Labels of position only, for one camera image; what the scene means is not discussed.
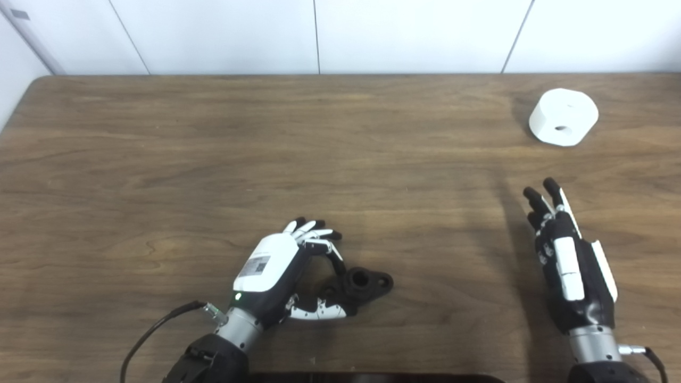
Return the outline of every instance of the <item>silver metal wrist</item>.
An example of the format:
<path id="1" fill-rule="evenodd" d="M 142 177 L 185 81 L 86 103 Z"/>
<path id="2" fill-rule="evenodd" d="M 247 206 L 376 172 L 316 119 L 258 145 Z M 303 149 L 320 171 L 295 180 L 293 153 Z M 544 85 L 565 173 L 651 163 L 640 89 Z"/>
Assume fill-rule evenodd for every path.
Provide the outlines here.
<path id="1" fill-rule="evenodd" d="M 569 336 L 572 355 L 577 364 L 622 361 L 610 327 L 600 325 L 578 327 L 570 330 Z"/>
<path id="2" fill-rule="evenodd" d="M 225 320 L 215 333 L 246 353 L 264 331 L 256 317 L 236 307 L 227 311 Z"/>

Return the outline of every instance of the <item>black mechanical part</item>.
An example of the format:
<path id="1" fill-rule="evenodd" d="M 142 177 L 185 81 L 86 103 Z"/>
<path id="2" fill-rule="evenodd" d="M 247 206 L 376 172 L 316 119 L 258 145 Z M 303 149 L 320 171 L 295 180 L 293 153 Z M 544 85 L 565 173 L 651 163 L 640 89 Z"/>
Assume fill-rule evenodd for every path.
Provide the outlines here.
<path id="1" fill-rule="evenodd" d="M 239 347 L 207 334 L 189 345 L 163 383 L 244 382 L 248 374 L 248 356 Z"/>
<path id="2" fill-rule="evenodd" d="M 354 316 L 359 306 L 386 295 L 393 285 L 390 274 L 353 267 L 324 283 L 319 296 L 327 307 L 340 305 L 347 316 Z"/>
<path id="3" fill-rule="evenodd" d="M 648 383 L 640 372 L 624 362 L 595 362 L 574 365 L 568 383 Z"/>

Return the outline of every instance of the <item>white wall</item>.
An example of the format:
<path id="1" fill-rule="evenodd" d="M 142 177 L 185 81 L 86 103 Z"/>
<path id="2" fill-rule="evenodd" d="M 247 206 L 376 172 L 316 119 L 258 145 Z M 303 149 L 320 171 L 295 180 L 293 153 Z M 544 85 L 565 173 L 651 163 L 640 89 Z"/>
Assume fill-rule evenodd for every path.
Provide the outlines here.
<path id="1" fill-rule="evenodd" d="M 108 0 L 0 0 L 55 74 L 148 74 Z"/>
<path id="2" fill-rule="evenodd" d="M 0 131 L 31 82 L 49 74 L 10 22 L 0 14 Z"/>
<path id="3" fill-rule="evenodd" d="M 316 74 L 313 0 L 112 0 L 151 74 Z"/>
<path id="4" fill-rule="evenodd" d="M 500 73 L 529 5 L 317 0 L 321 73 Z"/>
<path id="5" fill-rule="evenodd" d="M 0 0 L 0 7 L 27 12 L 30 20 L 10 20 L 57 74 L 681 72 L 681 0 Z"/>
<path id="6" fill-rule="evenodd" d="M 680 0 L 536 0 L 506 72 L 681 71 Z"/>

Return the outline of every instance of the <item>hole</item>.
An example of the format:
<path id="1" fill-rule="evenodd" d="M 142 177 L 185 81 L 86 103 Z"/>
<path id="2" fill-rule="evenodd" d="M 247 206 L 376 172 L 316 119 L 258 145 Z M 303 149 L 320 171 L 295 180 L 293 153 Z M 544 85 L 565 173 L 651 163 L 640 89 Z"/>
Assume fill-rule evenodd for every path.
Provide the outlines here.
<path id="1" fill-rule="evenodd" d="M 352 275 L 352 283 L 356 286 L 364 287 L 369 284 L 369 275 L 364 271 L 358 271 Z"/>
<path id="2" fill-rule="evenodd" d="M 560 132 L 566 136 L 571 136 L 572 135 L 572 129 L 570 129 L 567 126 L 564 125 L 559 125 L 554 128 L 557 132 Z"/>

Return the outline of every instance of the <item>white finger segment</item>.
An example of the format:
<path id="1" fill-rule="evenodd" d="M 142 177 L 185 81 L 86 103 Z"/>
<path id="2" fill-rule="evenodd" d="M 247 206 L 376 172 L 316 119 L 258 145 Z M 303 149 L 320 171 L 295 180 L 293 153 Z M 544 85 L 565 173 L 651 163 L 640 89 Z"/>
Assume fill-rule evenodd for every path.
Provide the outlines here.
<path id="1" fill-rule="evenodd" d="M 584 283 L 577 260 L 575 241 L 570 236 L 554 240 L 556 250 L 556 268 L 563 285 L 563 297 L 566 301 L 584 299 Z"/>
<path id="2" fill-rule="evenodd" d="M 551 215 L 556 215 L 556 210 L 551 206 L 551 204 L 544 198 L 544 196 L 541 196 L 541 201 L 544 202 L 544 205 L 546 205 L 546 208 L 549 209 L 549 212 L 551 212 Z"/>
<path id="3" fill-rule="evenodd" d="M 334 246 L 334 243 L 327 239 L 308 239 L 305 241 L 305 243 L 315 243 L 317 245 L 326 246 L 327 254 L 334 254 L 339 260 L 343 260 L 343 257 L 340 255 L 341 253 L 338 252 L 338 249 L 336 246 Z"/>
<path id="4" fill-rule="evenodd" d="M 572 208 L 570 207 L 570 202 L 567 202 L 567 197 L 565 196 L 565 192 L 563 191 L 563 188 L 561 187 L 560 189 L 560 197 L 563 199 L 563 204 L 556 206 L 556 210 L 558 211 L 564 211 L 568 214 L 570 214 L 570 218 L 572 219 L 572 224 L 575 226 L 575 230 L 577 230 L 577 235 L 582 237 L 582 233 L 580 232 L 580 227 L 577 226 L 577 220 L 575 219 L 575 215 L 572 213 Z"/>
<path id="5" fill-rule="evenodd" d="M 307 224 L 300 226 L 298 230 L 294 231 L 294 233 L 291 235 L 293 236 L 294 239 L 298 239 L 298 237 L 302 236 L 303 234 L 307 233 L 312 228 L 314 228 L 316 224 L 317 221 L 310 221 Z"/>
<path id="6" fill-rule="evenodd" d="M 295 221 L 295 220 L 289 222 L 289 224 L 286 225 L 286 227 L 284 228 L 284 231 L 282 231 L 282 233 L 284 233 L 284 234 L 290 234 L 290 233 L 294 232 L 294 230 L 296 229 L 296 226 L 297 226 L 297 225 L 298 225 L 298 222 Z"/>
<path id="7" fill-rule="evenodd" d="M 329 320 L 345 318 L 345 310 L 339 305 L 326 307 L 326 301 L 317 298 L 317 311 L 309 312 L 297 307 L 291 309 L 291 318 L 300 320 Z"/>
<path id="8" fill-rule="evenodd" d="M 603 251 L 603 246 L 601 246 L 600 241 L 591 243 L 591 248 L 594 250 L 596 255 L 596 261 L 601 269 L 601 274 L 605 280 L 605 285 L 607 290 L 610 292 L 613 302 L 617 302 L 617 285 L 615 284 L 615 278 L 612 276 L 612 271 L 610 270 L 610 265 L 607 263 L 607 258 L 605 257 L 605 252 Z"/>
<path id="9" fill-rule="evenodd" d="M 332 229 L 310 230 L 310 232 L 303 234 L 301 237 L 297 238 L 296 240 L 298 241 L 298 243 L 301 243 L 301 242 L 306 241 L 308 239 L 318 239 L 321 236 L 329 235 L 333 232 L 334 231 Z"/>

